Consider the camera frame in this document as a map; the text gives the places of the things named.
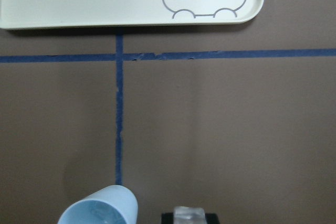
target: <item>horizontal blue tape strip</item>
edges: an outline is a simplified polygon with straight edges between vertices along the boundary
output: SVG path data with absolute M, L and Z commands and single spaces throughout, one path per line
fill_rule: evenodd
M 115 54 L 60 55 L 60 56 L 2 56 L 0 63 L 24 62 L 72 62 L 72 61 L 115 61 Z M 226 58 L 281 58 L 336 56 L 336 49 L 256 50 L 256 51 L 209 51 L 209 52 L 166 52 L 156 55 L 123 54 L 124 61 L 131 60 L 186 60 Z

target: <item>brown surface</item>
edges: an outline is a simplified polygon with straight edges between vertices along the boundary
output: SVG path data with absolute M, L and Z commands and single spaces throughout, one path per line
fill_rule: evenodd
M 333 0 L 237 26 L 125 29 L 125 52 L 334 48 Z M 0 55 L 115 52 L 114 28 L 0 30 Z M 114 182 L 115 62 L 0 64 L 0 223 L 56 223 Z M 139 224 L 336 222 L 336 57 L 125 62 L 124 183 Z

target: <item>cup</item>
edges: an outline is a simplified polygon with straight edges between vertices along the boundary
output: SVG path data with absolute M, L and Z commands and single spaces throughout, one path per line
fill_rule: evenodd
M 68 207 L 58 224 L 136 224 L 138 202 L 126 187 L 113 185 Z

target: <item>vertical blue tape strip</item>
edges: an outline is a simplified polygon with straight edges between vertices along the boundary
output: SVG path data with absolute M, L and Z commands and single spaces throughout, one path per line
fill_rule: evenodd
M 116 185 L 122 185 L 122 130 L 123 130 L 123 36 L 119 31 L 116 36 L 117 53 L 117 138 L 115 149 L 115 171 L 116 171 Z

